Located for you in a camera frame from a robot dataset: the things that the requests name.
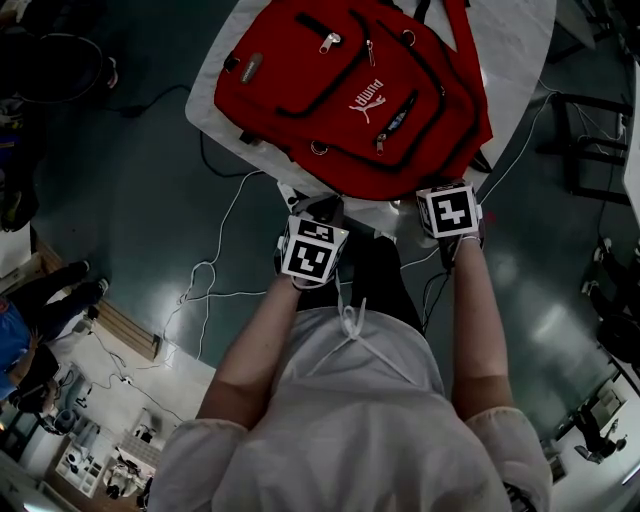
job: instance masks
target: equipment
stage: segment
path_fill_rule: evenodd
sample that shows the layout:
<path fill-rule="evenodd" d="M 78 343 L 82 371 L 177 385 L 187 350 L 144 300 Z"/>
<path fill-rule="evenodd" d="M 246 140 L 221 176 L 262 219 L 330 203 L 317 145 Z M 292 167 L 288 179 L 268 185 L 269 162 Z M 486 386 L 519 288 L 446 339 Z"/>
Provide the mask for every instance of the equipment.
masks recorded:
<path fill-rule="evenodd" d="M 464 3 L 444 4 L 457 53 L 388 2 L 272 1 L 214 102 L 243 141 L 276 145 L 340 193 L 386 200 L 447 183 L 491 128 Z"/>
<path fill-rule="evenodd" d="M 416 192 L 420 220 L 425 233 L 438 240 L 442 265 L 447 273 L 454 266 L 460 241 L 466 236 L 484 241 L 480 234 L 482 207 L 473 186 L 463 180 L 442 187 Z"/>
<path fill-rule="evenodd" d="M 296 205 L 278 241 L 284 274 L 321 284 L 334 275 L 349 232 L 331 224 L 341 225 L 343 211 L 342 200 L 331 195 Z"/>

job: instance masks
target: shiny floor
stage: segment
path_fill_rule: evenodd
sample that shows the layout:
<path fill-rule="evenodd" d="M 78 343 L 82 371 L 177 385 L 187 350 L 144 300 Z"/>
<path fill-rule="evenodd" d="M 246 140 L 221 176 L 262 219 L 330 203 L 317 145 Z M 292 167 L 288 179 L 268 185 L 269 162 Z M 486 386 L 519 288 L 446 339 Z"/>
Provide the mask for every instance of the shiny floor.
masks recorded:
<path fill-rule="evenodd" d="M 110 2 L 90 34 L 118 60 L 120 83 L 108 105 L 145 103 L 173 84 L 192 83 L 233 4 L 194 0 L 185 8 L 177 0 Z M 556 32 L 552 51 L 571 44 Z M 565 92 L 632 99 L 613 41 L 548 65 L 542 79 Z M 546 94 L 542 88 L 536 91 L 485 192 L 520 152 Z M 215 256 L 220 221 L 240 182 L 220 179 L 202 164 L 198 132 L 184 116 L 185 100 L 185 93 L 176 91 L 133 120 L 95 106 L 51 107 L 48 155 L 37 176 L 41 209 L 34 226 L 40 235 L 66 261 L 90 258 L 94 272 L 112 282 L 109 300 L 156 333 L 188 286 L 193 265 Z M 589 113 L 614 133 L 612 116 Z M 573 121 L 581 133 L 577 115 Z M 593 125 L 589 129 L 597 131 Z M 579 293 L 601 203 L 569 195 L 560 159 L 536 154 L 535 147 L 548 141 L 553 130 L 547 107 L 519 163 L 485 203 L 490 220 L 486 254 L 507 333 L 515 396 L 541 436 L 613 373 L 595 343 L 597 317 Z M 251 170 L 211 141 L 206 151 L 221 172 Z M 594 186 L 606 187 L 607 166 L 587 165 L 584 172 Z M 620 170 L 614 173 L 613 189 L 618 190 Z M 248 180 L 226 225 L 214 290 L 266 289 L 286 215 L 271 178 Z M 601 230 L 627 263 L 638 239 L 631 209 L 608 204 Z M 425 255 L 404 240 L 399 249 L 405 262 Z M 418 307 L 424 283 L 440 268 L 433 258 L 405 271 Z M 207 267 L 201 268 L 193 292 L 204 292 L 211 277 Z M 212 299 L 202 361 L 218 363 L 258 300 Z M 451 382 L 451 305 L 449 284 L 427 332 L 445 384 Z M 168 337 L 195 356 L 204 316 L 204 302 L 187 305 L 174 317 Z"/>

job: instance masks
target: cable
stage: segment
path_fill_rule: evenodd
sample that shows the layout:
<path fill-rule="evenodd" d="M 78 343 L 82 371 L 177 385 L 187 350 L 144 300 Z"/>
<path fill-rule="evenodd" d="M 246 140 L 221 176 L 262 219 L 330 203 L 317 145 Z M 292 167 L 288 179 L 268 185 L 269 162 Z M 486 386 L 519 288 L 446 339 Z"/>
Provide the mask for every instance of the cable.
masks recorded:
<path fill-rule="evenodd" d="M 624 137 L 624 143 L 627 143 L 627 130 L 623 129 L 622 130 L 622 135 Z M 620 150 L 620 156 L 622 157 L 622 154 L 624 153 L 624 150 L 621 149 Z M 611 168 L 609 169 L 609 181 L 607 183 L 607 194 L 611 191 L 611 185 L 613 184 L 613 170 L 615 168 L 615 164 L 611 164 Z M 598 238 L 604 238 L 602 236 L 602 232 L 600 231 L 600 228 L 602 227 L 602 219 L 604 217 L 604 209 L 607 206 L 607 199 L 605 197 L 605 199 L 602 200 L 602 204 L 600 205 L 600 213 L 598 214 L 598 223 L 596 224 L 596 229 L 598 230 Z"/>
<path fill-rule="evenodd" d="M 188 85 L 177 84 L 172 85 L 171 87 L 167 87 L 164 91 L 158 94 L 151 103 L 147 105 L 129 105 L 121 108 L 110 108 L 104 107 L 102 110 L 108 110 L 109 112 L 118 112 L 122 117 L 126 117 L 128 119 L 132 119 L 134 117 L 140 117 L 144 114 L 148 109 L 153 107 L 158 101 L 164 98 L 170 92 L 176 91 L 178 89 L 185 90 L 187 92 L 191 92 L 191 87 Z"/>
<path fill-rule="evenodd" d="M 147 393 L 146 391 L 141 390 L 138 386 L 134 386 L 133 384 L 129 384 L 129 386 L 131 386 L 132 388 L 137 389 L 138 391 L 140 391 L 140 393 L 142 393 L 142 394 L 143 394 L 143 395 L 145 395 L 147 398 L 149 398 L 149 400 L 151 400 L 154 404 L 156 404 L 158 407 L 160 407 L 160 409 L 162 409 L 163 411 L 168 412 L 168 413 L 170 413 L 170 414 L 173 414 L 176 418 L 178 418 L 178 421 L 181 421 L 181 422 L 183 422 L 183 423 L 184 423 L 184 420 L 183 420 L 180 416 L 178 416 L 178 415 L 177 415 L 175 412 L 173 412 L 172 410 L 170 410 L 170 409 L 165 409 L 164 407 L 162 407 L 162 406 L 158 403 L 158 401 L 157 401 L 155 398 L 153 398 L 151 395 L 149 395 L 149 393 Z"/>
<path fill-rule="evenodd" d="M 127 383 L 132 388 L 137 389 L 138 391 L 140 391 L 140 393 L 145 395 L 154 404 L 156 404 L 158 407 L 160 407 L 160 409 L 162 409 L 163 411 L 168 412 L 170 414 L 173 414 L 176 418 L 178 418 L 179 421 L 184 423 L 184 420 L 180 416 L 178 416 L 175 412 L 173 412 L 170 409 L 167 409 L 167 408 L 163 407 L 162 405 L 160 405 L 160 403 L 155 398 L 153 398 L 151 395 L 149 395 L 149 393 L 147 393 L 146 391 L 143 391 L 138 386 L 134 386 L 133 384 L 131 384 L 129 382 L 126 382 L 123 378 L 119 377 L 118 374 L 116 374 L 116 373 L 112 373 L 112 374 L 109 375 L 109 385 L 108 386 L 103 386 L 102 384 L 100 384 L 98 382 L 91 382 L 90 385 L 89 385 L 89 391 L 87 392 L 87 394 L 91 393 L 91 390 L 93 389 L 93 386 L 98 386 L 99 388 L 106 389 L 107 391 L 112 389 L 113 388 L 113 384 L 111 384 L 111 377 L 118 377 L 120 379 L 120 382 Z"/>
<path fill-rule="evenodd" d="M 262 171 L 250 172 L 249 174 L 245 175 L 244 178 L 242 179 L 242 181 L 240 182 L 240 186 L 238 187 L 238 191 L 236 192 L 236 195 L 233 198 L 233 201 L 231 201 L 231 205 L 229 206 L 229 209 L 227 210 L 227 213 L 225 213 L 224 217 L 222 218 L 222 222 L 220 223 L 220 231 L 218 233 L 218 248 L 216 250 L 215 257 L 211 261 L 201 261 L 200 263 L 197 263 L 193 267 L 193 269 L 191 269 L 191 279 L 190 279 L 190 282 L 189 282 L 189 286 L 186 289 L 186 291 L 179 297 L 179 299 L 178 299 L 178 307 L 171 313 L 171 315 L 169 315 L 169 319 L 167 320 L 167 323 L 165 324 L 165 327 L 164 327 L 163 332 L 162 332 L 162 338 L 165 339 L 167 327 L 169 326 L 169 322 L 171 322 L 171 319 L 173 318 L 173 316 L 176 313 L 178 313 L 187 302 L 190 302 L 189 293 L 193 289 L 197 270 L 202 266 L 208 266 L 211 269 L 211 272 L 213 274 L 213 277 L 211 279 L 211 284 L 209 284 L 209 287 L 207 288 L 207 291 L 206 291 L 205 295 L 203 295 L 202 297 L 196 298 L 196 300 L 206 300 L 207 301 L 207 315 L 205 316 L 204 323 L 202 324 L 202 332 L 200 333 L 200 340 L 199 340 L 199 343 L 198 343 L 198 345 L 199 345 L 198 357 L 196 357 L 196 360 L 200 360 L 200 356 L 202 355 L 202 341 L 204 339 L 204 333 L 205 333 L 206 328 L 207 328 L 207 323 L 209 322 L 210 299 L 211 299 L 212 296 L 214 296 L 214 294 L 211 293 L 211 289 L 213 288 L 213 285 L 216 283 L 217 275 L 216 275 L 215 264 L 218 261 L 218 258 L 220 257 L 220 253 L 222 251 L 222 234 L 224 232 L 224 225 L 227 222 L 227 219 L 229 218 L 229 215 L 231 214 L 231 211 L 233 210 L 233 207 L 235 206 L 236 201 L 238 200 L 238 197 L 240 197 L 240 192 L 242 192 L 242 188 L 244 187 L 245 182 L 251 176 L 254 176 L 256 174 L 263 174 L 263 172 Z M 252 294 L 252 293 L 262 294 L 262 292 L 235 292 L 236 295 L 237 294 L 247 294 L 248 295 L 248 294 Z"/>
<path fill-rule="evenodd" d="M 118 373 L 120 374 L 120 378 L 122 378 L 122 370 L 118 366 L 118 363 L 116 362 L 116 358 L 118 359 L 118 361 L 120 361 L 120 364 L 122 365 L 123 368 L 127 367 L 127 363 L 125 363 L 124 359 L 122 359 L 115 352 L 111 352 L 110 350 L 107 350 L 107 347 L 104 346 L 104 343 L 102 343 L 100 336 L 98 336 L 95 331 L 89 331 L 89 334 L 93 334 L 96 337 L 96 339 L 100 342 L 100 346 L 102 347 L 102 350 L 104 350 L 107 354 L 109 354 L 109 356 L 111 357 L 111 360 L 113 361 L 113 364 L 115 365 L 116 369 L 118 370 Z"/>
<path fill-rule="evenodd" d="M 438 290 L 438 295 L 436 295 L 436 300 L 434 300 L 433 304 L 431 305 L 431 309 L 429 310 L 429 314 L 427 315 L 427 320 L 426 320 L 426 323 L 424 325 L 424 333 L 425 334 L 427 332 L 427 328 L 429 327 L 429 321 L 431 320 L 431 315 L 433 314 L 433 310 L 435 309 L 436 304 L 438 304 L 438 300 L 440 299 L 440 296 L 442 295 L 442 290 L 444 290 L 444 287 L 449 282 L 449 277 L 450 276 L 451 276 L 451 274 L 447 274 L 446 279 L 442 282 L 442 286 L 440 286 L 440 290 Z"/>
<path fill-rule="evenodd" d="M 218 176 L 219 178 L 239 178 L 241 176 L 248 176 L 249 174 L 245 173 L 245 172 L 235 172 L 235 173 L 231 173 L 231 174 L 222 174 L 220 171 L 218 171 L 215 167 L 213 167 L 209 161 L 207 160 L 207 155 L 204 152 L 204 132 L 202 130 L 200 130 L 200 157 L 202 158 L 202 163 L 204 163 L 204 165 L 207 166 L 207 168 L 216 176 Z"/>
<path fill-rule="evenodd" d="M 416 261 L 412 261 L 411 263 L 405 263 L 404 265 L 402 265 L 400 267 L 400 270 L 404 270 L 405 268 L 411 267 L 413 265 L 417 265 L 418 263 L 422 263 L 423 261 L 427 261 L 429 258 L 431 258 L 431 256 L 433 256 L 435 253 L 437 253 L 440 250 L 439 247 L 436 247 L 433 251 L 431 251 L 429 253 L 429 255 L 425 258 L 422 258 L 420 260 L 416 260 Z"/>
<path fill-rule="evenodd" d="M 436 282 L 438 277 L 447 275 L 446 272 L 440 272 L 439 274 L 431 277 L 424 285 L 424 289 L 422 290 L 422 328 L 424 329 L 426 323 L 426 315 L 427 315 L 427 303 L 429 302 L 429 295 L 431 295 L 431 288 Z"/>
<path fill-rule="evenodd" d="M 549 91 L 552 91 L 552 89 L 549 89 L 546 85 L 543 84 L 543 87 L 545 89 L 548 89 Z M 525 150 L 527 149 L 527 146 L 529 145 L 529 142 L 531 141 L 531 137 L 533 136 L 533 130 L 536 127 L 536 122 L 538 121 L 538 117 L 540 117 L 540 114 L 542 113 L 542 110 L 544 109 L 544 107 L 547 106 L 547 103 L 549 103 L 549 100 L 551 99 L 552 96 L 555 96 L 556 94 L 558 94 L 559 91 L 553 91 L 550 92 L 547 97 L 544 100 L 544 103 L 542 104 L 542 106 L 538 109 L 538 112 L 536 112 L 535 117 L 533 118 L 533 122 L 531 123 L 531 129 L 529 130 L 529 135 L 527 136 L 527 140 L 525 141 L 524 145 L 522 146 L 522 150 L 520 151 L 520 153 L 518 154 L 518 156 L 515 158 L 515 160 L 513 162 L 511 162 L 511 165 L 507 168 L 506 171 L 504 171 L 504 173 L 502 174 L 502 176 L 500 176 L 500 179 L 498 179 L 498 181 L 496 181 L 493 186 L 489 189 L 489 191 L 484 195 L 484 197 L 482 198 L 482 200 L 480 201 L 480 204 L 484 203 L 488 197 L 491 195 L 491 193 L 495 190 L 495 188 L 500 185 L 500 183 L 502 183 L 502 180 L 505 179 L 507 177 L 507 175 L 511 172 L 511 170 L 515 167 L 515 165 L 518 163 L 518 161 L 520 160 L 520 158 L 522 158 L 522 155 L 524 155 Z"/>

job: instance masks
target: zipper pull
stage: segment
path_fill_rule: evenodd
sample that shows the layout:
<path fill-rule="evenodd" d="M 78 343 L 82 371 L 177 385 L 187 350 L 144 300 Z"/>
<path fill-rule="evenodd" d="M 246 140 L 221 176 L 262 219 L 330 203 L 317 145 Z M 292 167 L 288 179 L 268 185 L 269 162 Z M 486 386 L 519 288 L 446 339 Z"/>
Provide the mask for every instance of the zipper pull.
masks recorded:
<path fill-rule="evenodd" d="M 371 67 L 376 67 L 376 59 L 373 57 L 373 41 L 367 39 L 367 50 L 369 50 L 369 64 Z"/>
<path fill-rule="evenodd" d="M 322 43 L 319 52 L 322 54 L 327 53 L 333 43 L 339 43 L 341 40 L 342 38 L 338 34 L 336 34 L 335 32 L 331 32 L 331 34 L 329 34 L 324 40 L 324 43 Z"/>
<path fill-rule="evenodd" d="M 385 140 L 387 140 L 386 133 L 381 133 L 380 135 L 378 135 L 378 138 L 376 139 L 376 150 L 378 152 L 378 156 L 382 156 L 384 154 L 384 146 L 382 145 L 382 143 Z"/>

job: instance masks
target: desk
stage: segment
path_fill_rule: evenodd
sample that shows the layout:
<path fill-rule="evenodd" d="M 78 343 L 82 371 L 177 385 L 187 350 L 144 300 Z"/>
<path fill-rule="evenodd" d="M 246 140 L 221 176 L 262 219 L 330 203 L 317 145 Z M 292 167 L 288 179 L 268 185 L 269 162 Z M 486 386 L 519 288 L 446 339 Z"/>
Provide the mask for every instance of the desk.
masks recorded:
<path fill-rule="evenodd" d="M 193 84 L 186 106 L 187 119 L 223 147 L 278 181 L 308 196 L 318 195 L 329 191 L 326 185 L 290 162 L 274 146 L 262 143 L 254 147 L 241 142 L 241 130 L 213 104 L 224 59 L 267 3 L 268 0 L 240 0 L 233 9 Z M 396 0 L 410 16 L 416 3 L 415 0 Z M 494 135 L 482 151 L 493 166 L 511 139 L 536 87 L 551 41 L 556 0 L 473 0 L 471 4 L 467 14 L 478 49 Z M 455 48 L 441 0 L 431 4 L 425 22 Z M 468 169 L 465 179 L 472 181 L 478 190 L 486 175 Z M 389 204 L 345 198 L 345 214 L 386 233 L 424 239 L 415 200 Z"/>

